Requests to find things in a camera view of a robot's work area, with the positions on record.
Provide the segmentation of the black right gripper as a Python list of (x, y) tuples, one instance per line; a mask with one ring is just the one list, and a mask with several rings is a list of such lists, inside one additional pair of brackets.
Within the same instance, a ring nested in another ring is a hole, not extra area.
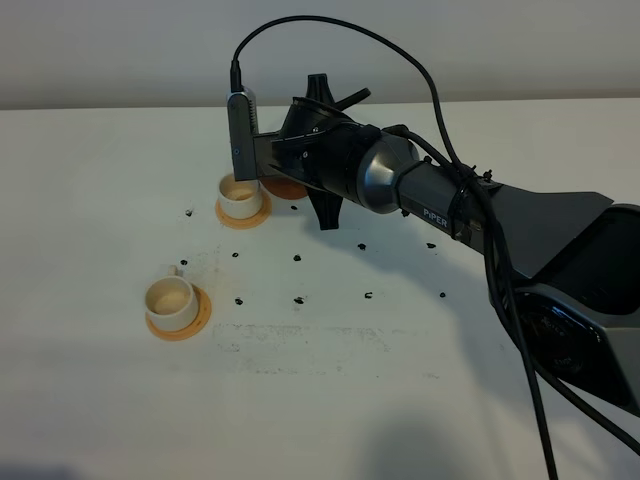
[(325, 73), (307, 77), (305, 97), (295, 97), (276, 132), (253, 137), (256, 168), (308, 188), (322, 231), (337, 230), (343, 198), (360, 203), (360, 166), (381, 130), (355, 122), (345, 110), (371, 95), (361, 89), (336, 101)]

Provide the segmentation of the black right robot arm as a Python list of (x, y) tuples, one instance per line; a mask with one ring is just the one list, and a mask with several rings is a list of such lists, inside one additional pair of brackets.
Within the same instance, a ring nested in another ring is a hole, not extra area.
[(346, 114), (324, 75), (282, 127), (253, 138), (256, 168), (306, 187), (322, 229), (343, 201), (401, 211), (479, 252), (504, 327), (553, 378), (639, 410), (639, 210), (595, 192), (535, 193), (447, 165), (403, 125)]

